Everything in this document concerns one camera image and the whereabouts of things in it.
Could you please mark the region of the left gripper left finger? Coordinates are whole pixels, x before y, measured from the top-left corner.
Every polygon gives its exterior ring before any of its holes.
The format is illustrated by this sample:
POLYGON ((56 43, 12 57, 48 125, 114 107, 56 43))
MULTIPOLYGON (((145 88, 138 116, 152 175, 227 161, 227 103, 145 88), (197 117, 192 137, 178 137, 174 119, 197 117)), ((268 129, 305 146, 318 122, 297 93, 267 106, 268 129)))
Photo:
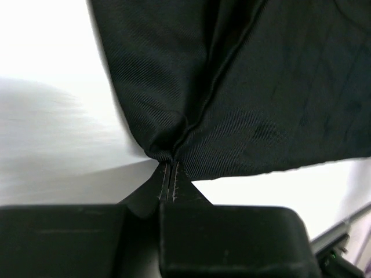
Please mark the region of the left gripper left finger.
POLYGON ((2 277, 160 277, 161 163, 117 204, 1 208, 2 277))

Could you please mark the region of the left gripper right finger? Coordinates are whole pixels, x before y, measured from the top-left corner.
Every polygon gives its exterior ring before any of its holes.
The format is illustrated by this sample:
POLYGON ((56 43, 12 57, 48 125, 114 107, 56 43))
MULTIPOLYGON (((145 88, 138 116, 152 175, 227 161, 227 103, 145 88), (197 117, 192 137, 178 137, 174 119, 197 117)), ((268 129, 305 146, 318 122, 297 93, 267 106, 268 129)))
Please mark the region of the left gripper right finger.
POLYGON ((163 277, 321 276, 296 212, 211 204, 180 163, 165 165, 159 268, 163 277))

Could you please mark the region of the black pleated skirt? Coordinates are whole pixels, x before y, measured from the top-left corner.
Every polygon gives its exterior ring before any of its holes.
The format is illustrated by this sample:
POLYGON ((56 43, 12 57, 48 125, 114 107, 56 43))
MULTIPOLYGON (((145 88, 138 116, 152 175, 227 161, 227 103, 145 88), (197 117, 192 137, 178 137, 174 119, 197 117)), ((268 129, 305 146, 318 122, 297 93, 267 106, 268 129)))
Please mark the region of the black pleated skirt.
POLYGON ((369 1, 92 1, 147 156, 193 180, 370 156, 369 1))

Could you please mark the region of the aluminium table front rail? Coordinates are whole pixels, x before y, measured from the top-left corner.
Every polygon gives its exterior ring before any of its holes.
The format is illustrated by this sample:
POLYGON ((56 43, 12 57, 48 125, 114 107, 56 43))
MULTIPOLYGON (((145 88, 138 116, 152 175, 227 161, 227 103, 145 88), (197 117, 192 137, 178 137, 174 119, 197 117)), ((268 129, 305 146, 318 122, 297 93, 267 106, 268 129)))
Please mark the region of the aluminium table front rail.
POLYGON ((370 212, 370 202, 365 206, 360 208, 358 211, 350 215, 349 217, 343 219, 335 226, 326 230, 324 233, 316 237, 311 241, 312 252, 314 254, 319 253, 324 248, 336 241, 340 236, 349 232, 351 225, 357 222, 359 219, 363 218, 370 212))

